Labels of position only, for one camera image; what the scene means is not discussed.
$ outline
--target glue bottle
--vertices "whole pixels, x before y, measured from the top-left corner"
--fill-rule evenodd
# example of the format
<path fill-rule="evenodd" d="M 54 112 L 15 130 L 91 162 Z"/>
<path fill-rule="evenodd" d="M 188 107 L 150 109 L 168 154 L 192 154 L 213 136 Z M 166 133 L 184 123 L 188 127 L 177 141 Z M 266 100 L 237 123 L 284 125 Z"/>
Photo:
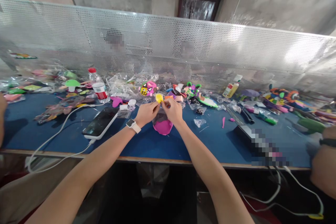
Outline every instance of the glue bottle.
<path fill-rule="evenodd" d="M 105 103 L 108 95 L 106 92 L 106 86 L 103 79 L 96 73 L 95 68 L 89 68 L 89 79 L 91 81 L 91 86 L 96 93 L 100 103 Z"/>
<path fill-rule="evenodd" d="M 231 98 L 235 91 L 238 89 L 239 87 L 239 82 L 242 79 L 242 75 L 236 75 L 236 77 L 233 79 L 234 84 L 229 83 L 226 87 L 226 89 L 224 90 L 223 96 L 226 98 Z"/>

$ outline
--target perforated metal panel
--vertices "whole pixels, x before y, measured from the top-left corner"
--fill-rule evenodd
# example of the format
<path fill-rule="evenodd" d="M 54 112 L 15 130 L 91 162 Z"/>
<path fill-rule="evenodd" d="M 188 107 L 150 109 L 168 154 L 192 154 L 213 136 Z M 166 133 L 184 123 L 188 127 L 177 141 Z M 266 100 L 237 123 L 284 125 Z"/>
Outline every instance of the perforated metal panel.
<path fill-rule="evenodd" d="M 122 36 L 111 49 L 106 35 Z M 8 50 L 59 60 L 69 69 L 103 75 L 149 72 L 159 82 L 200 83 L 222 91 L 235 74 L 243 86 L 311 89 L 336 94 L 336 38 L 175 17 L 0 0 L 0 54 L 10 66 L 27 64 Z"/>

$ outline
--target watch face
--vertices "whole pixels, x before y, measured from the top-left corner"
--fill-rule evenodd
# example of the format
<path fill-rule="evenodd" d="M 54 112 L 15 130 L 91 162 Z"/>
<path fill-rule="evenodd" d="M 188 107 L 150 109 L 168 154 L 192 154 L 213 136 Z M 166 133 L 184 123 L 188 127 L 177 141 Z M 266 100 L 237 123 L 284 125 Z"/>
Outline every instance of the watch face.
<path fill-rule="evenodd" d="M 128 127 L 132 127 L 132 125 L 135 123 L 135 121 L 133 120 L 133 119 L 130 119 L 127 123 L 126 123 L 126 125 L 128 126 Z"/>

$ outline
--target hand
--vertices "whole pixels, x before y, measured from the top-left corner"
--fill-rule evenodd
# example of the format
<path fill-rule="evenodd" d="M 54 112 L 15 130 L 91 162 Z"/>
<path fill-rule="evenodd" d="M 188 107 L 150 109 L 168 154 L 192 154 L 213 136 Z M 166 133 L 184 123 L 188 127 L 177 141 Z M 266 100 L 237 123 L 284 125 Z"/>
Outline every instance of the hand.
<path fill-rule="evenodd" d="M 163 110 L 166 112 L 169 121 L 174 125 L 178 125 L 183 122 L 182 118 L 182 105 L 173 99 L 167 99 L 161 102 Z"/>
<path fill-rule="evenodd" d="M 154 117 L 156 117 L 159 109 L 160 104 L 156 101 L 153 103 L 142 104 L 139 107 L 138 114 L 136 115 L 134 121 L 140 128 L 142 128 L 147 123 L 151 122 Z"/>
<path fill-rule="evenodd" d="M 7 108 L 7 101 L 4 98 L 4 95 L 0 92 L 0 114 L 3 115 Z"/>

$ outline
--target red bottle cap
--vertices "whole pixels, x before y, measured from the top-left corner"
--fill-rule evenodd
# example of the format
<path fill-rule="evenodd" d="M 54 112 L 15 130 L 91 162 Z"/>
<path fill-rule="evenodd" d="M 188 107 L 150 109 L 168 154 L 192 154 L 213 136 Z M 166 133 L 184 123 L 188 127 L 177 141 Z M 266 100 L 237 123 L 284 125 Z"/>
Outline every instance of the red bottle cap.
<path fill-rule="evenodd" d="M 95 68 L 89 68 L 88 70 L 89 70 L 90 73 L 94 73 L 94 72 L 96 72 L 96 69 L 95 69 Z"/>

